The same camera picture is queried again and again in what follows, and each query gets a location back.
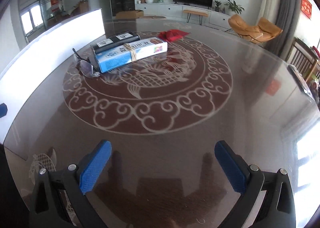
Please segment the cardboard box on floor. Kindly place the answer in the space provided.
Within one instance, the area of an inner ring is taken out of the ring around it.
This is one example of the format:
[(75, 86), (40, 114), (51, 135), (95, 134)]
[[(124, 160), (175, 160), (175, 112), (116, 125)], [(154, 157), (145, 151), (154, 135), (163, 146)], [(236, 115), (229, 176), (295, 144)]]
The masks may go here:
[(121, 11), (116, 14), (116, 19), (138, 19), (144, 16), (142, 10)]

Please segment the black frame eyeglasses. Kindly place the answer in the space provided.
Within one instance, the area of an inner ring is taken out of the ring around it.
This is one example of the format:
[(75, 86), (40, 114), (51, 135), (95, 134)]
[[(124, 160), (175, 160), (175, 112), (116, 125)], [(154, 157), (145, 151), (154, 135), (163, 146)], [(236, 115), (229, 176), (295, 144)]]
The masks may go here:
[(72, 51), (74, 53), (75, 61), (76, 61), (76, 68), (80, 71), (80, 73), (86, 77), (86, 78), (99, 78), (100, 72), (96, 69), (96, 67), (91, 63), (89, 58), (82, 58), (78, 54), (78, 52), (75, 50), (75, 48), (72, 48)]

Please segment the small wooden bench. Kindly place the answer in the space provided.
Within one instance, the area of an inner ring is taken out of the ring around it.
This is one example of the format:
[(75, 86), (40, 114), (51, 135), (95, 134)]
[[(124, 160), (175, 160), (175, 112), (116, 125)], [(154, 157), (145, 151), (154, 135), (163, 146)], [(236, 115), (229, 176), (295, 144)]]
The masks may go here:
[(206, 12), (201, 11), (194, 11), (194, 10), (183, 10), (183, 14), (187, 15), (186, 22), (190, 22), (191, 16), (197, 16), (199, 18), (199, 25), (202, 25), (203, 19), (208, 18), (209, 14)]

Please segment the orange lounge chair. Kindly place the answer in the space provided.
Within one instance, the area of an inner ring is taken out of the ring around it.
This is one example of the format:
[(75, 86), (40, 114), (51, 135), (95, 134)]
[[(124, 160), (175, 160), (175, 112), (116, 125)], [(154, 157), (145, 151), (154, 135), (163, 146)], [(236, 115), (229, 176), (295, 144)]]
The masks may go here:
[(261, 17), (257, 25), (248, 25), (238, 14), (228, 19), (231, 29), (242, 39), (254, 44), (268, 42), (279, 36), (283, 30)]

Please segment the red pouch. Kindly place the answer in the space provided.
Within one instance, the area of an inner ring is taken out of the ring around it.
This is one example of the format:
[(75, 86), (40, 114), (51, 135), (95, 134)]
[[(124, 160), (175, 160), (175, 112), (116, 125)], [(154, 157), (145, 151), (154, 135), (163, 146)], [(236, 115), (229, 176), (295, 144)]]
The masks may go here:
[(160, 32), (158, 34), (158, 37), (167, 43), (172, 43), (172, 42), (175, 42), (176, 40), (180, 40), (184, 38), (188, 34), (189, 34), (188, 32), (172, 29), (172, 30)]

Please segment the grey curtain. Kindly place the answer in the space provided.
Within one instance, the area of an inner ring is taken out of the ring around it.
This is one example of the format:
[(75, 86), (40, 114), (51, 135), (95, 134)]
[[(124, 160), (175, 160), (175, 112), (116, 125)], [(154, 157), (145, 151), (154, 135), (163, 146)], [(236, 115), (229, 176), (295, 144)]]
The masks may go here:
[(284, 59), (291, 47), (300, 15), (301, 0), (280, 0), (276, 26), (282, 33), (269, 41), (265, 49)]

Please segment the blue white ointment box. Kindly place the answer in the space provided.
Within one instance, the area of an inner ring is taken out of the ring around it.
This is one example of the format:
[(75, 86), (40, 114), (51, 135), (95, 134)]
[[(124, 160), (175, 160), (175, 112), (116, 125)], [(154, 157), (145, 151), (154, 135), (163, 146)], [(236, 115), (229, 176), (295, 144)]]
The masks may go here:
[(168, 43), (157, 37), (125, 43), (95, 55), (101, 73), (168, 51)]

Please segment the white cardboard sorting box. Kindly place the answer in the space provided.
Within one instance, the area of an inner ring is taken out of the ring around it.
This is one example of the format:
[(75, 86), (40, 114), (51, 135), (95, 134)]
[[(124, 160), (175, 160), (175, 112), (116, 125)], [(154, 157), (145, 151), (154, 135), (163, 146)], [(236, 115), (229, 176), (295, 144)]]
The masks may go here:
[(105, 34), (101, 9), (67, 19), (29, 43), (1, 73), (1, 103), (7, 114), (1, 117), (1, 142), (33, 91), (79, 50)]

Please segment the white tv cabinet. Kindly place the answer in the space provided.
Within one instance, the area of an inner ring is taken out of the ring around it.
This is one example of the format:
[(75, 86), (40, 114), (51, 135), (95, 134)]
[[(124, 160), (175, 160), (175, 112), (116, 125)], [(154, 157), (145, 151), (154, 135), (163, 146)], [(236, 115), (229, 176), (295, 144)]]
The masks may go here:
[[(228, 19), (230, 18), (230, 16), (204, 8), (166, 3), (135, 4), (135, 8), (137, 10), (144, 11), (145, 16), (163, 16), (169, 20), (184, 22), (186, 22), (187, 20), (187, 15), (183, 14), (183, 10), (206, 12), (209, 14), (209, 17), (203, 19), (202, 25), (222, 30), (227, 30), (230, 28), (228, 23)], [(197, 16), (191, 16), (189, 23), (199, 24), (199, 18)]]

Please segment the green potted plant right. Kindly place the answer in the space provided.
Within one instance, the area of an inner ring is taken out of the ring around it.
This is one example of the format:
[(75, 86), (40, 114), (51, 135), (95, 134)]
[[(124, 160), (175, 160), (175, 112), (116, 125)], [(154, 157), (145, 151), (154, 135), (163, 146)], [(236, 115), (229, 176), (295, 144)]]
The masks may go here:
[(245, 9), (241, 6), (238, 5), (235, 0), (226, 0), (225, 6), (228, 8), (230, 12), (233, 12), (235, 14), (242, 14), (242, 12), (245, 11)]

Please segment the wooden chair right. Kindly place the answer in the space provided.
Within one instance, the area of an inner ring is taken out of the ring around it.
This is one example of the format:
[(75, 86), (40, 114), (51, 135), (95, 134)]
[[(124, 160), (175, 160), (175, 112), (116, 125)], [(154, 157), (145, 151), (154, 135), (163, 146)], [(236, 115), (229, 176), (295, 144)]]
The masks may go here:
[(306, 82), (319, 80), (319, 56), (299, 38), (293, 38), (285, 61), (294, 65)]

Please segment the black box white labels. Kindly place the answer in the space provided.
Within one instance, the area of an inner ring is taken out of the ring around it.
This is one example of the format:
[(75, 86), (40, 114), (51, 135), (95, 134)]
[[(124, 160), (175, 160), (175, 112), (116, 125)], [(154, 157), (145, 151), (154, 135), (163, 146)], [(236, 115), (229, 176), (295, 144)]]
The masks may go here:
[(121, 46), (125, 43), (136, 42), (138, 40), (140, 40), (140, 36), (138, 34), (126, 31), (107, 37), (104, 40), (94, 43), (91, 45), (91, 48), (93, 49), (93, 52), (95, 54), (98, 54), (103, 51), (107, 51), (115, 47)]

